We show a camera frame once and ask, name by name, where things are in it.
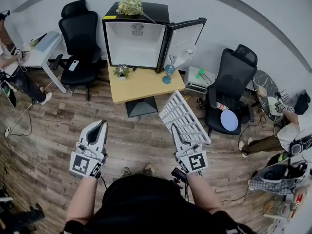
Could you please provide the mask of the person's black shirt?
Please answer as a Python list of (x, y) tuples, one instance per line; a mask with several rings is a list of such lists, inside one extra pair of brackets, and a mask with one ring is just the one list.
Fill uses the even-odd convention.
[(171, 181), (144, 174), (112, 183), (85, 224), (66, 221), (60, 234), (256, 234), (224, 210), (214, 214), (187, 202)]

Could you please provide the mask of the white wire fridge shelf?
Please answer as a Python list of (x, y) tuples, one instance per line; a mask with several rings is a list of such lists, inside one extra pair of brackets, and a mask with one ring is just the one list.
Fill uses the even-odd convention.
[(183, 141), (211, 144), (208, 134), (178, 90), (167, 100), (159, 117), (169, 131), (175, 125)]

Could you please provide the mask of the checkered cloth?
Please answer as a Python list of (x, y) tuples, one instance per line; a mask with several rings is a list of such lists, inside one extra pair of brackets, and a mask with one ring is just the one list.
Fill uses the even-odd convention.
[(273, 193), (275, 195), (294, 194), (296, 189), (294, 182), (281, 181), (278, 183), (262, 180), (258, 175), (248, 180), (248, 186), (251, 191), (262, 191)]

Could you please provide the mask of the black belt device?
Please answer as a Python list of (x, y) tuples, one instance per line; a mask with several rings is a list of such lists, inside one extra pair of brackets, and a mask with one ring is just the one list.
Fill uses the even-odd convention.
[(181, 182), (183, 182), (185, 185), (187, 184), (187, 175), (179, 168), (174, 168), (171, 172), (171, 175), (173, 177), (171, 182), (173, 182), (179, 189), (182, 190), (183, 187), (180, 184)]

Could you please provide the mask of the person's right forearm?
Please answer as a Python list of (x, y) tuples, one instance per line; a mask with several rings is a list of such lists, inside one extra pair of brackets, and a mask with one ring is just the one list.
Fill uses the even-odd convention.
[(187, 175), (194, 203), (196, 206), (214, 214), (222, 211), (222, 203), (208, 182), (196, 173)]

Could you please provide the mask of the person's left forearm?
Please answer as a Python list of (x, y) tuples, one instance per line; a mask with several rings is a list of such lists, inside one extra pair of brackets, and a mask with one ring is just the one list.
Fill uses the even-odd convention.
[(94, 215), (98, 180), (83, 177), (69, 203), (66, 221), (74, 220), (85, 225)]

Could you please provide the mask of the pale teal flat box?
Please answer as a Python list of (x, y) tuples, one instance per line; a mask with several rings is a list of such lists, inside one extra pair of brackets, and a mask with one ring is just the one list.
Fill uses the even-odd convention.
[(43, 53), (58, 37), (59, 32), (57, 31), (48, 32), (47, 35), (41, 41), (38, 42), (38, 44), (35, 46), (35, 49)]

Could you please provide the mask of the white desk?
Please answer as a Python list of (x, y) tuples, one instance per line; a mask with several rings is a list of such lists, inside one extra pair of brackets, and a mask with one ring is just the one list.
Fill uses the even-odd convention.
[[(63, 39), (61, 31), (58, 31), (58, 37), (51, 42), (44, 52), (41, 52), (37, 49), (29, 48), (29, 53), (27, 54), (26, 60), (20, 61), (20, 65), (24, 67), (35, 67), (42, 68), (52, 82), (60, 89), (64, 94), (66, 93), (65, 87), (61, 84), (59, 79), (54, 75), (50, 67), (48, 66), (48, 59), (55, 51), (56, 47), (61, 43)], [(28, 49), (27, 43), (24, 43), (24, 50)]]

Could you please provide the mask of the low white cabinet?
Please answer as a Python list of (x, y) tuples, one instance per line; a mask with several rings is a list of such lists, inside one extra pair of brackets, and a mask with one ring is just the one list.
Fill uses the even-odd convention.
[(215, 82), (216, 76), (205, 70), (205, 74), (200, 79), (196, 79), (195, 76), (199, 70), (192, 66), (187, 68), (184, 76), (185, 89), (206, 94), (208, 87)]

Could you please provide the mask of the potted purple flower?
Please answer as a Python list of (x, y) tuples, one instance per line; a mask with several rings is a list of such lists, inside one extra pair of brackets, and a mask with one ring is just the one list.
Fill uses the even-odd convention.
[(114, 70), (114, 75), (117, 77), (118, 80), (125, 81), (126, 78), (129, 76), (129, 67), (125, 64), (120, 64)]

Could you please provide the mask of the wooden table with black base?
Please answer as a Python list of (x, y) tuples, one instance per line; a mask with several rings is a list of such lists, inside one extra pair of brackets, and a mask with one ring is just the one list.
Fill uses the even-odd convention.
[(130, 69), (130, 75), (124, 81), (114, 75), (114, 67), (108, 65), (108, 74), (112, 100), (115, 104), (124, 103), (128, 117), (137, 117), (158, 112), (155, 96), (182, 91), (185, 84), (178, 71), (171, 76), (171, 83), (165, 84), (165, 73), (157, 74), (150, 69)]

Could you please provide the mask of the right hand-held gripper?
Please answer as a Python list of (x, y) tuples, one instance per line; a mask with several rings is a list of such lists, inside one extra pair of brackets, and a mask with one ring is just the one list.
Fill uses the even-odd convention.
[(176, 148), (175, 159), (187, 175), (199, 174), (208, 167), (206, 151), (201, 144), (191, 146), (190, 142), (184, 141), (174, 123), (171, 125), (171, 133)]

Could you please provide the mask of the black mesh office chair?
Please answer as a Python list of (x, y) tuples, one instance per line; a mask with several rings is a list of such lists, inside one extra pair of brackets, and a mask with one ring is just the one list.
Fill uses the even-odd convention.
[[(98, 76), (102, 54), (96, 40), (98, 14), (87, 9), (85, 0), (77, 0), (63, 7), (58, 25), (70, 57), (63, 62), (63, 55), (58, 55), (53, 68), (63, 68), (60, 82), (69, 86), (71, 91), (74, 91), (76, 86), (85, 85), (86, 100), (90, 101), (90, 84), (97, 80), (109, 82)], [(79, 64), (74, 71), (69, 71), (68, 68), (74, 60), (78, 60)]]
[[(257, 62), (256, 53), (243, 44), (239, 44), (235, 50), (223, 50), (215, 82), (207, 87), (206, 98), (198, 102), (205, 109), (205, 124), (209, 136), (213, 131), (238, 135), (241, 133), (242, 124), (254, 122), (252, 106), (240, 99), (257, 72)], [(238, 125), (234, 130), (227, 130), (222, 125), (223, 111), (217, 107), (218, 103), (226, 106), (237, 117)]]

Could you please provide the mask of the black mini fridge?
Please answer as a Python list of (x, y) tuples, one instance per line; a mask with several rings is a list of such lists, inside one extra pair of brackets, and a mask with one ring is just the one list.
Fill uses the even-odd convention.
[(111, 66), (125, 64), (132, 68), (159, 72), (166, 26), (169, 24), (168, 6), (143, 3), (143, 15), (117, 13), (115, 2), (102, 19), (107, 59)]

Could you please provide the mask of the white round plate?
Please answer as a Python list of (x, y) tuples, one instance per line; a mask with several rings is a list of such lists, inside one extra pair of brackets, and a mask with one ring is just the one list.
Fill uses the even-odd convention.
[(269, 106), (269, 112), (270, 116), (282, 116), (283, 110), (279, 109), (280, 106), (283, 104), (282, 99), (275, 98), (275, 97), (267, 97), (268, 99), (268, 106)]

